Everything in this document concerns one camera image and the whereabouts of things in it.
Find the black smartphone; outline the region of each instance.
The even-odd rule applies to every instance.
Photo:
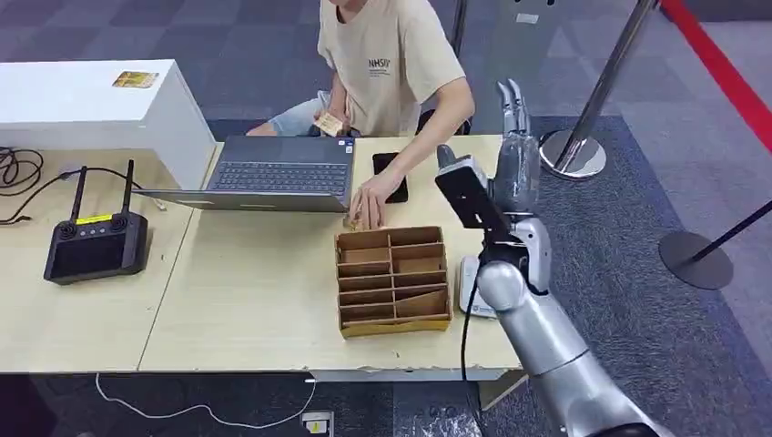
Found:
[[[394,158],[397,157],[397,152],[394,153],[376,153],[372,156],[372,171],[376,175],[381,173],[389,166]],[[386,199],[386,203],[403,203],[408,201],[408,179],[403,178],[400,187],[394,191],[389,198]]]

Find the cardboard compartment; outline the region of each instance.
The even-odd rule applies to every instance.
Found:
[[[389,262],[389,248],[341,250],[338,261],[341,264],[362,264],[366,262]]]
[[[388,275],[389,273],[391,273],[391,263],[388,260],[338,264],[338,278]]]
[[[442,231],[438,227],[389,229],[389,240],[392,247],[442,243]]]
[[[398,300],[395,305],[397,318],[400,318],[445,314],[447,313],[446,304],[446,295],[442,291],[433,291],[421,296]]]
[[[338,278],[338,285],[340,286],[341,292],[390,289],[393,287],[391,275]]]
[[[413,285],[431,285],[447,282],[444,271],[424,271],[417,273],[394,274],[394,287],[410,287]]]
[[[389,234],[376,230],[340,234],[335,239],[339,264],[389,261]]]
[[[394,300],[404,300],[415,296],[421,296],[422,294],[431,293],[433,291],[445,291],[447,289],[448,284],[446,283],[399,287],[394,289]]]
[[[452,312],[440,228],[341,234],[335,251],[343,337],[448,328]]]
[[[394,273],[445,270],[444,245],[442,243],[418,244],[391,248],[391,264]]]
[[[365,303],[393,303],[394,292],[392,289],[347,291],[338,295],[338,303],[345,305],[361,305]]]
[[[370,303],[340,307],[341,322],[391,319],[394,319],[394,305],[391,303]]]

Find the man's hand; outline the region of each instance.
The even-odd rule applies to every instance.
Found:
[[[364,230],[380,228],[386,199],[397,190],[404,177],[400,171],[389,166],[362,184],[351,200],[349,222],[359,221]]]

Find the power cord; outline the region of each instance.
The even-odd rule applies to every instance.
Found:
[[[480,435],[485,437],[487,432],[483,426],[483,408],[479,402],[472,400],[472,383],[466,378],[466,335],[469,332],[469,318],[472,314],[472,305],[474,303],[474,297],[477,295],[477,273],[474,272],[474,282],[472,283],[472,293],[469,296],[469,303],[466,304],[466,314],[463,316],[463,330],[461,334],[461,379],[466,385],[466,402],[469,404],[469,409],[472,411],[472,417],[474,423],[477,424],[477,428],[480,430]]]
[[[40,157],[40,159],[41,159],[40,167],[42,167],[43,157]],[[86,168],[86,172],[92,171],[92,170],[93,171],[104,171],[106,173],[110,173],[112,175],[118,176],[119,178],[123,178],[124,180],[126,179],[126,175],[122,175],[122,174],[118,173],[117,171],[115,171],[112,168],[104,168],[104,167],[88,167],[88,168]],[[55,182],[57,182],[59,180],[64,180],[64,179],[69,178],[70,176],[73,176],[73,175],[77,175],[81,171],[83,171],[83,170],[82,169],[78,169],[78,170],[74,170],[74,171],[62,172],[57,177],[49,180],[48,182],[46,182],[42,186],[38,187],[35,191],[32,192],[32,194],[29,195],[29,197],[26,198],[26,200],[22,203],[22,205],[16,210],[14,215],[12,215],[10,218],[0,219],[0,226],[10,226],[10,225],[15,225],[16,223],[18,223],[20,221],[32,220],[32,218],[29,217],[29,216],[22,216],[21,215],[22,211],[24,210],[24,208],[26,208],[26,206],[29,204],[29,202],[32,201],[32,199],[35,198],[35,196],[40,194],[41,191],[43,191],[44,189],[50,187]],[[38,176],[37,176],[37,179],[36,179],[35,183],[37,183],[37,181],[40,179],[40,169],[37,170],[37,173],[38,173]],[[15,193],[14,196],[18,196],[18,195],[20,195],[22,193],[27,192],[30,188],[32,188],[33,185],[23,189],[22,191],[20,191],[18,193]],[[143,189],[137,182],[133,182],[132,185],[134,187],[139,188],[139,189]]]
[[[31,157],[25,158],[23,156],[27,154],[31,155]],[[22,195],[32,189],[32,187],[40,181],[43,173],[43,162],[43,155],[37,150],[32,150],[30,148],[0,147],[0,189],[16,188],[29,183],[27,187],[12,193],[0,191],[0,197],[11,198],[13,196]],[[32,167],[32,172],[27,176],[20,178],[19,169],[27,166]]]
[[[102,396],[102,399],[104,399],[105,401],[108,401],[108,402],[117,402],[117,403],[123,405],[124,407],[130,409],[132,412],[135,412],[135,413],[139,414],[140,416],[142,416],[142,417],[144,417],[146,419],[169,419],[169,418],[172,418],[172,417],[179,416],[181,414],[185,414],[186,412],[192,412],[193,410],[201,409],[202,408],[202,409],[206,410],[209,413],[209,416],[211,416],[212,419],[214,419],[215,421],[217,421],[219,423],[222,423],[223,425],[235,426],[235,427],[238,427],[238,428],[247,428],[247,429],[250,429],[250,430],[264,430],[266,428],[271,428],[271,427],[274,427],[274,426],[277,426],[277,425],[281,425],[284,422],[288,422],[288,421],[291,421],[292,419],[295,419],[296,417],[300,416],[302,413],[304,413],[306,411],[306,409],[309,407],[309,404],[311,403],[311,400],[313,399],[314,393],[316,392],[316,380],[314,380],[313,387],[311,388],[311,394],[309,395],[309,398],[306,400],[306,403],[303,405],[303,408],[301,408],[300,411],[296,412],[295,414],[292,414],[290,417],[284,418],[284,419],[282,419],[280,421],[277,421],[277,422],[266,423],[265,425],[250,425],[248,423],[224,421],[224,420],[220,419],[212,411],[211,407],[209,407],[205,403],[198,404],[198,405],[193,405],[191,407],[187,407],[184,410],[180,410],[178,412],[173,412],[171,414],[147,414],[146,412],[142,412],[139,408],[134,407],[133,405],[131,405],[130,403],[128,403],[128,402],[126,402],[126,401],[124,401],[122,399],[107,397],[107,395],[105,395],[105,392],[102,391],[102,386],[99,384],[99,373],[96,374],[95,383],[96,383],[96,390],[99,391],[99,394]]]

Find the black cable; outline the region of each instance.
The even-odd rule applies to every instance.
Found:
[[[123,179],[126,179],[126,178],[127,178],[127,177],[126,177],[126,175],[122,175],[122,174],[118,173],[117,171],[115,171],[115,170],[114,170],[114,169],[112,169],[112,168],[104,168],[104,167],[88,167],[88,168],[86,168],[86,173],[87,173],[88,171],[91,171],[91,170],[95,170],[95,171],[105,171],[105,172],[107,172],[107,173],[110,173],[110,174],[116,175],[116,176],[118,176],[119,178],[123,178]],[[31,218],[31,217],[29,217],[29,216],[22,216],[22,215],[20,215],[20,214],[22,213],[22,211],[24,210],[24,208],[26,208],[26,206],[29,204],[29,202],[30,202],[30,201],[32,201],[32,199],[33,199],[33,198],[35,198],[35,196],[37,196],[38,194],[40,194],[40,192],[41,192],[41,191],[43,191],[44,189],[46,189],[46,188],[50,187],[50,186],[51,186],[51,185],[52,185],[54,182],[57,182],[58,180],[64,180],[64,179],[66,179],[66,178],[69,178],[70,176],[73,176],[73,175],[77,175],[77,174],[79,174],[81,171],[83,171],[83,170],[81,170],[81,169],[78,169],[78,170],[74,170],[74,171],[65,171],[65,172],[63,172],[63,173],[60,173],[60,174],[59,174],[57,177],[55,177],[55,178],[53,178],[53,179],[49,180],[48,182],[46,182],[46,183],[45,183],[45,184],[43,184],[42,186],[38,187],[38,189],[36,189],[35,191],[33,191],[33,193],[32,193],[32,194],[30,194],[28,198],[26,198],[26,200],[25,200],[25,201],[22,203],[22,206],[21,206],[21,207],[19,207],[19,208],[16,210],[16,212],[14,213],[14,215],[13,215],[13,216],[11,216],[10,218],[6,218],[6,219],[2,219],[2,220],[0,220],[0,226],[10,226],[10,225],[15,225],[16,223],[18,223],[18,222],[20,222],[20,221],[29,221],[29,220],[32,220],[32,218]],[[140,186],[140,185],[139,185],[137,182],[133,182],[133,183],[132,183],[132,185],[133,185],[134,187],[137,187],[137,188],[139,188],[139,189],[143,189],[143,188],[142,188],[142,187],[141,187],[141,186]]]
[[[19,154],[32,154],[37,157],[39,162],[31,160],[31,158],[20,158]],[[31,181],[26,188],[21,188],[13,193],[0,191],[0,197],[10,198],[12,196],[19,196],[32,189],[43,176],[43,163],[43,155],[37,150],[32,150],[30,148],[0,147],[0,189],[18,187]],[[25,177],[19,178],[19,169],[22,166],[30,166],[33,170]]]
[[[477,428],[480,430],[480,435],[485,437],[487,433],[483,427],[483,408],[479,402],[474,402],[472,400],[472,382],[466,378],[466,334],[469,331],[469,318],[470,314],[472,314],[474,297],[477,295],[477,273],[478,272],[474,273],[472,293],[469,295],[469,303],[466,304],[466,314],[463,316],[463,330],[461,334],[461,379],[466,385],[466,402],[469,404],[469,409],[472,410],[472,417],[474,418],[474,422],[477,424]]]

